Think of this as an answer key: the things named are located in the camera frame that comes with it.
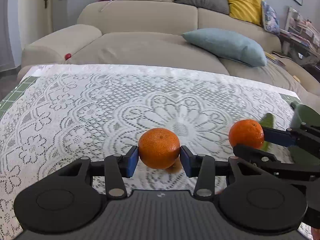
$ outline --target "white lace tablecloth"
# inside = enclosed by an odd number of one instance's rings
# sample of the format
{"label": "white lace tablecloth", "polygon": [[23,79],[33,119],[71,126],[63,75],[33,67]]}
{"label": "white lace tablecloth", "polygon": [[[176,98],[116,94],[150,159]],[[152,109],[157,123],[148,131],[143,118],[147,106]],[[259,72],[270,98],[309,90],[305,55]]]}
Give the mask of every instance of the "white lace tablecloth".
{"label": "white lace tablecloth", "polygon": [[[0,237],[20,231],[13,201],[24,188],[88,156],[92,161],[125,154],[148,129],[165,127],[194,154],[216,160],[232,155],[231,125],[240,119],[275,116],[285,130],[293,111],[279,93],[294,92],[222,74],[135,65],[47,65],[33,67],[39,76],[0,120]],[[291,162],[287,149],[273,146],[282,162]],[[193,189],[196,179],[184,171],[167,174],[139,161],[132,189]],[[104,179],[93,186],[104,192]],[[217,189],[225,179],[216,180]]]}

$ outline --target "red ball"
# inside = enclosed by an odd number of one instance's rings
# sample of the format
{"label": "red ball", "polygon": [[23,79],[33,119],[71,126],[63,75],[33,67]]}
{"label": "red ball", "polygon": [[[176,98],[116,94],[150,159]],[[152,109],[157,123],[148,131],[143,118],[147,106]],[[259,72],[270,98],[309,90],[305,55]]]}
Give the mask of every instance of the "red ball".
{"label": "red ball", "polygon": [[65,59],[65,60],[68,60],[68,59],[71,58],[71,56],[72,56],[71,53],[68,53],[68,54],[66,54],[66,55],[64,56],[64,59]]}

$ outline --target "sofa armrest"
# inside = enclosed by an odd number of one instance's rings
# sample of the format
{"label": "sofa armrest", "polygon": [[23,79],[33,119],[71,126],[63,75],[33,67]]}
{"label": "sofa armrest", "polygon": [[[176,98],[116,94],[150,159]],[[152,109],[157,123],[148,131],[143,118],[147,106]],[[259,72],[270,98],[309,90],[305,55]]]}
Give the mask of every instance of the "sofa armrest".
{"label": "sofa armrest", "polygon": [[101,31],[90,25],[73,25],[51,33],[25,47],[21,67],[49,63],[63,63],[68,53],[75,54],[101,37]]}
{"label": "sofa armrest", "polygon": [[21,68],[21,70],[19,71],[18,75],[17,75],[17,83],[20,83],[21,80],[23,80],[24,76],[28,73],[28,71],[32,68],[32,65],[30,66],[25,66],[23,68]]}
{"label": "sofa armrest", "polygon": [[300,84],[305,90],[314,95],[320,96],[320,83],[308,71],[293,62],[291,59],[281,57],[277,58],[285,64],[284,68],[290,75],[296,76],[300,79]]}

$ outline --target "yellow pillow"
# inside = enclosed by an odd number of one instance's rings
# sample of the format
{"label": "yellow pillow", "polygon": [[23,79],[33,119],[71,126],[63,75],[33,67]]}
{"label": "yellow pillow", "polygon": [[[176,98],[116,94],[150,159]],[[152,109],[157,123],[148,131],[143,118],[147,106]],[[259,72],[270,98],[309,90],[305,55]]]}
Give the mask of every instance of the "yellow pillow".
{"label": "yellow pillow", "polygon": [[229,16],[261,26],[261,0],[229,0]]}

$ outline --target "green cutting mat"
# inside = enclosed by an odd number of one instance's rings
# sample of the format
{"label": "green cutting mat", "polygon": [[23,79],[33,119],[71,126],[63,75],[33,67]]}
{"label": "green cutting mat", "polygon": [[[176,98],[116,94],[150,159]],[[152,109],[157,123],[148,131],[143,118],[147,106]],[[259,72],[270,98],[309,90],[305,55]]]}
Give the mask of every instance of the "green cutting mat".
{"label": "green cutting mat", "polygon": [[12,104],[21,97],[28,87],[33,85],[38,77],[28,77],[19,83],[3,100],[0,102],[0,119]]}
{"label": "green cutting mat", "polygon": [[293,97],[293,96],[288,96],[288,95],[284,95],[284,94],[280,94],[279,95],[281,96],[281,98],[286,101],[289,105],[294,102],[294,101],[297,101],[298,103],[301,103],[301,100],[296,98],[296,97]]}

